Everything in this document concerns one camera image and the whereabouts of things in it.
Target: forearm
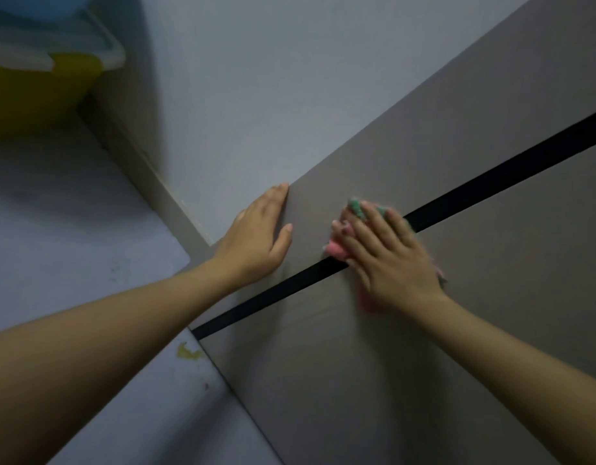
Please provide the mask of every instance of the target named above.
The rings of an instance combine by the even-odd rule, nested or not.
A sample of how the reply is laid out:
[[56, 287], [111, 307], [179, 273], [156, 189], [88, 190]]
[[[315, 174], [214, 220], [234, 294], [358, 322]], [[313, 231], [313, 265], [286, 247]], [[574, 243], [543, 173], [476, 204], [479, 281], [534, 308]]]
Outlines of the forearm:
[[208, 262], [0, 333], [0, 462], [49, 460], [231, 289]]
[[596, 380], [446, 297], [417, 312], [434, 341], [563, 463], [596, 464]]

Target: gray panel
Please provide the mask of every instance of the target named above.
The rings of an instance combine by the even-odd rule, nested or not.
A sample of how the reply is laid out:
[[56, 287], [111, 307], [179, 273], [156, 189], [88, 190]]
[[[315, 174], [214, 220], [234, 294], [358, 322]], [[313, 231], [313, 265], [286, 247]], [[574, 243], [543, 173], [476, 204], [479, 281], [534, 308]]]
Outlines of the gray panel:
[[[477, 315], [596, 376], [596, 147], [420, 234]], [[287, 465], [551, 464], [492, 395], [341, 272], [202, 341]]]
[[316, 262], [348, 197], [410, 212], [594, 112], [596, 0], [529, 1], [298, 179], [283, 267], [193, 326]]

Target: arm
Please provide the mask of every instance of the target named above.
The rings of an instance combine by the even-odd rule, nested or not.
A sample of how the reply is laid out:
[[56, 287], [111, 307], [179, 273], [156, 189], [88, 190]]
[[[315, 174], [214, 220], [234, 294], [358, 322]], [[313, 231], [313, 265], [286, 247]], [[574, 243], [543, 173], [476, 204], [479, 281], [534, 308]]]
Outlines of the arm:
[[596, 380], [479, 319], [440, 289], [408, 223], [365, 202], [370, 227], [348, 210], [356, 239], [333, 223], [348, 261], [381, 303], [410, 316], [509, 408], [562, 463], [596, 464]]
[[240, 213], [194, 270], [0, 332], [0, 463], [45, 463], [192, 320], [271, 273], [287, 185]]

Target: blue container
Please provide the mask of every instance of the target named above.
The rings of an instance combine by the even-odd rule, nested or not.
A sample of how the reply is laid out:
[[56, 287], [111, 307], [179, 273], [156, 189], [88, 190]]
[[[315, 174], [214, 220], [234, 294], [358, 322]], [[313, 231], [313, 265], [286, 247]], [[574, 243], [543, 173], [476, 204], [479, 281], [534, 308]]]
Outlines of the blue container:
[[90, 0], [0, 0], [0, 10], [39, 22], [61, 21], [84, 8]]

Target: white lid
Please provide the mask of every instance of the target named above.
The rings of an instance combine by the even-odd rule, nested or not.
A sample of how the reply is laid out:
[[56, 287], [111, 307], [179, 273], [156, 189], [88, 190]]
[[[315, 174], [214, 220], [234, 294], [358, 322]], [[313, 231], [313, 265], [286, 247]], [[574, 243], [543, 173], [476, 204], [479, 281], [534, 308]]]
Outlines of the white lid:
[[53, 24], [0, 12], [0, 67], [53, 71], [49, 54], [83, 53], [99, 58], [104, 70], [123, 66], [124, 48], [89, 10]]

